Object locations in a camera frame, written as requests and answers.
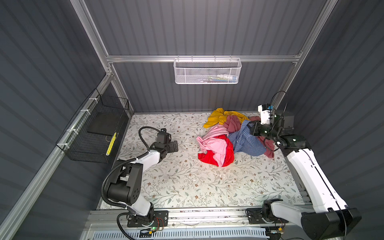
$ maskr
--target pink cloth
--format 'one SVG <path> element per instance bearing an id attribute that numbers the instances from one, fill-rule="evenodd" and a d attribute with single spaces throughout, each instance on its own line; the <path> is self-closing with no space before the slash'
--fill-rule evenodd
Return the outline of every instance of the pink cloth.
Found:
<path id="1" fill-rule="evenodd" d="M 229 132 L 223 125 L 213 126 L 209 132 L 203 137 L 197 137 L 196 140 L 200 145 L 203 152 L 211 150 L 214 152 L 213 159 L 217 162 L 219 167 L 222 167 L 225 160 L 225 153 L 227 152 L 227 142 L 224 139 L 215 138 L 220 135 L 229 135 Z"/>
<path id="2" fill-rule="evenodd" d="M 251 121 L 260 121 L 261 118 L 259 116 L 256 116 L 256 117 L 250 117 L 249 120 L 251 120 Z M 271 150 L 269 150 L 266 147 L 264 155 L 266 155 L 268 158 L 274 158 L 275 157 L 275 153 L 273 152 L 273 150 L 275 149 L 275 145 L 273 144 L 274 141 L 267 139 L 267 140 L 265 140 L 265 143 L 264 143 L 265 137 L 262 137 L 262 136 L 258 136 L 258 139 L 264 145 L 264 147 L 266 147 L 266 145 L 267 145 L 272 150 L 271 151 Z"/>
<path id="3" fill-rule="evenodd" d="M 229 133 L 233 133 L 240 130 L 241 122 L 237 116 L 229 115 L 227 117 L 227 121 L 224 123 L 224 127 L 228 130 Z"/>

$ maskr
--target clothing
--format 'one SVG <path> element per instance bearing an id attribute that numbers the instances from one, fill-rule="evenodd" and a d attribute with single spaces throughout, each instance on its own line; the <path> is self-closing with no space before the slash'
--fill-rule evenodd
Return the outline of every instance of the clothing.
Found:
<path id="1" fill-rule="evenodd" d="M 222 167 L 226 167 L 229 164 L 233 163 L 233 161 L 235 160 L 235 154 L 233 152 L 233 145 L 232 145 L 231 141 L 229 141 L 229 139 L 225 135 L 216 136 L 214 138 L 224 139 L 225 142 L 227 143 L 225 159 L 224 159 L 224 163 L 223 163 Z M 204 163 L 219 166 L 217 161 L 213 158 L 214 155 L 215 155 L 215 153 L 212 150 L 207 150 L 206 154 L 205 153 L 199 153 L 197 155 L 197 157 L 200 161 L 202 161 Z"/>
<path id="2" fill-rule="evenodd" d="M 212 127 L 216 124 L 223 125 L 227 121 L 227 116 L 235 115 L 239 118 L 239 121 L 242 123 L 244 120 L 249 120 L 246 116 L 235 111 L 224 111 L 222 108 L 218 108 L 212 112 L 208 117 L 208 121 L 204 124 L 205 128 Z"/>
<path id="3" fill-rule="evenodd" d="M 235 115 L 227 116 L 227 121 L 224 123 L 224 127 L 228 130 L 229 133 L 239 131 L 241 128 L 239 118 Z"/>
<path id="4" fill-rule="evenodd" d="M 260 121 L 261 118 L 259 116 L 255 116 L 255 117 L 250 117 L 249 120 L 251 121 Z M 260 142 L 263 144 L 263 146 L 265 147 L 265 145 L 267 145 L 269 147 L 269 149 L 266 147 L 266 150 L 265 150 L 265 153 L 264 155 L 266 155 L 268 158 L 274 158 L 275 157 L 275 153 L 273 152 L 274 149 L 275 149 L 275 145 L 274 145 L 274 141 L 273 140 L 265 140 L 265 144 L 264 144 L 264 139 L 265 137 L 262 137 L 262 136 L 258 136 Z"/>
<path id="5" fill-rule="evenodd" d="M 229 132 L 222 125 L 213 126 L 209 132 L 202 138 L 197 137 L 196 140 L 200 145 L 200 150 L 205 152 L 212 150 L 214 152 L 213 159 L 217 162 L 219 167 L 222 167 L 225 160 L 225 153 L 227 143 L 225 139 L 215 138 L 220 135 L 228 136 Z"/>
<path id="6" fill-rule="evenodd" d="M 241 129 L 229 134 L 228 138 L 233 144 L 234 152 L 245 152 L 251 156 L 260 156 L 265 153 L 265 147 L 256 136 L 250 134 L 247 126 L 249 120 L 244 120 Z"/>

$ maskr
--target floral pattern table surface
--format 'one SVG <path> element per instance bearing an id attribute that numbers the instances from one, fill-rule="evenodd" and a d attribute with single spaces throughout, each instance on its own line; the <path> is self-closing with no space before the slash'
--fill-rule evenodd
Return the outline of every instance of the floral pattern table surface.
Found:
<path id="1" fill-rule="evenodd" d="M 244 113 L 256 116 L 257 113 Z M 166 128 L 179 151 L 167 154 L 157 165 L 144 172 L 141 194 L 155 208 L 233 207 L 261 205 L 264 200 L 281 198 L 294 205 L 304 204 L 280 150 L 273 159 L 235 153 L 235 161 L 217 167 L 198 160 L 197 136 L 209 129 L 203 127 L 209 114 L 135 114 L 125 136 L 119 158 L 128 160 L 145 150 L 138 130 L 143 126 Z M 156 132 L 143 129 L 142 136 L 150 145 Z M 102 202 L 100 209 L 114 209 Z"/>

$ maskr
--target plaid shirt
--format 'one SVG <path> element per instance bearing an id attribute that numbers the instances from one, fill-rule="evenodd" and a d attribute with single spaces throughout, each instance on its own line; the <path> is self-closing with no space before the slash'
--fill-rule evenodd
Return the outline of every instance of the plaid shirt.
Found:
<path id="1" fill-rule="evenodd" d="M 247 126 L 249 122 L 244 120 L 241 124 L 241 129 L 230 133 L 228 138 L 233 144 L 234 152 L 245 152 L 251 156 L 260 156 L 265 153 L 266 149 L 257 136 L 250 134 L 250 129 Z"/>

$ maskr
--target corrugated gray wall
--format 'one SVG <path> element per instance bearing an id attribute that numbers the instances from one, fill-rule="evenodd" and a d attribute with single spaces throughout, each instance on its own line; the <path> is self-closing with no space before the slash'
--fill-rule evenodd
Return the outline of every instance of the corrugated gray wall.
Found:
<path id="1" fill-rule="evenodd" d="M 256 110 L 270 102 L 292 63 L 243 63 L 238 84 L 175 83 L 172 63 L 115 63 L 135 112 Z"/>
<path id="2" fill-rule="evenodd" d="M 293 55 L 325 0 L 86 0 L 110 55 Z M 243 63 L 235 85 L 177 85 L 170 63 L 115 63 L 135 112 L 255 110 L 290 63 Z"/>
<path id="3" fill-rule="evenodd" d="M 3 222 L 105 72 L 69 0 L 0 1 L 0 39 Z M 47 231 L 75 239 L 102 172 L 105 165 L 64 159 L 15 239 L 53 239 Z"/>
<path id="4" fill-rule="evenodd" d="M 288 92 L 297 133 L 362 213 L 347 239 L 384 234 L 383 9 L 383 1 L 339 0 Z"/>

